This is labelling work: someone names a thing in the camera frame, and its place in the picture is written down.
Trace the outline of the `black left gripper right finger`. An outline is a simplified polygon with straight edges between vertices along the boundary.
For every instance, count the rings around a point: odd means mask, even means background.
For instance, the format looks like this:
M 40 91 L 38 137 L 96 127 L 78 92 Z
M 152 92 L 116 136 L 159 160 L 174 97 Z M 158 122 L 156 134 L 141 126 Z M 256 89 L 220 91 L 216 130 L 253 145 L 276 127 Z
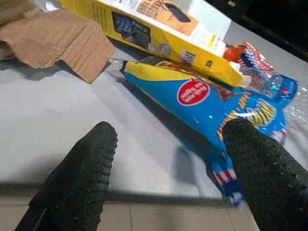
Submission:
M 308 171 L 247 120 L 231 120 L 222 131 L 260 231 L 308 231 Z

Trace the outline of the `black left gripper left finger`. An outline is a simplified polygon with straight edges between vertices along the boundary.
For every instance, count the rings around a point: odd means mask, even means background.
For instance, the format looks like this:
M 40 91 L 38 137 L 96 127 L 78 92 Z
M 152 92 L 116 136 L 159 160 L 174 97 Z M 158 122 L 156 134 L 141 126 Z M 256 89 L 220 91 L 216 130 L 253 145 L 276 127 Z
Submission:
M 115 129 L 95 125 L 46 178 L 14 231 L 97 231 L 116 148 Z

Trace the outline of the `blue snack bag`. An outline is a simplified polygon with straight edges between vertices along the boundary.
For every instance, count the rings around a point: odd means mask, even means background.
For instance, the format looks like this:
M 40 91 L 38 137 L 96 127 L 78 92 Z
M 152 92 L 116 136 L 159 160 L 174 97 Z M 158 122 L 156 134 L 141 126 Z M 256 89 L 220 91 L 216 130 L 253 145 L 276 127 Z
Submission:
M 230 87 L 167 60 L 124 61 L 120 73 L 160 106 L 206 137 L 210 164 L 224 195 L 235 205 L 245 197 L 223 142 L 223 127 L 234 119 L 252 123 L 283 143 L 294 123 L 308 126 L 308 84 L 273 70 L 232 64 L 243 77 Z

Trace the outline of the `red snack wrapper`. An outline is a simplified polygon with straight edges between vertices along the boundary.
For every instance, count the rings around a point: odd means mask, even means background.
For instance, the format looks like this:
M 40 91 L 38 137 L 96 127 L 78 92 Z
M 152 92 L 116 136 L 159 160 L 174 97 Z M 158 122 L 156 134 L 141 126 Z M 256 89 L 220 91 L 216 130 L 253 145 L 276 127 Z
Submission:
M 263 54 L 249 42 L 227 45 L 223 58 L 227 61 L 238 63 L 241 67 L 275 72 L 275 69 L 268 63 Z

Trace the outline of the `brown cardboard piece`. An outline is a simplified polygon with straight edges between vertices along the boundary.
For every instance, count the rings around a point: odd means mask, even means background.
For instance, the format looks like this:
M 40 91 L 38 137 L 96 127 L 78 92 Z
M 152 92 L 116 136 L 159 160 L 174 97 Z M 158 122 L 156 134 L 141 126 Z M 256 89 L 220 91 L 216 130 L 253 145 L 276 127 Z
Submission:
M 63 61 L 92 83 L 115 50 L 91 19 L 64 9 L 46 13 L 33 0 L 0 0 L 0 62 L 48 68 Z

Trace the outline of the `yellow cardboard box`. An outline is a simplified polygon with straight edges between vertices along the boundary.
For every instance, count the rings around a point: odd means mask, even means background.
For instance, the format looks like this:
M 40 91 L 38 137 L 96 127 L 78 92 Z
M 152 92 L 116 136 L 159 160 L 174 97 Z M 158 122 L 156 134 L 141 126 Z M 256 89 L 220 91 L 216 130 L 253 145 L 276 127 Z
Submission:
M 197 19 L 167 0 L 54 0 L 97 21 L 105 34 L 238 87 L 244 77 L 223 58 L 227 47 Z

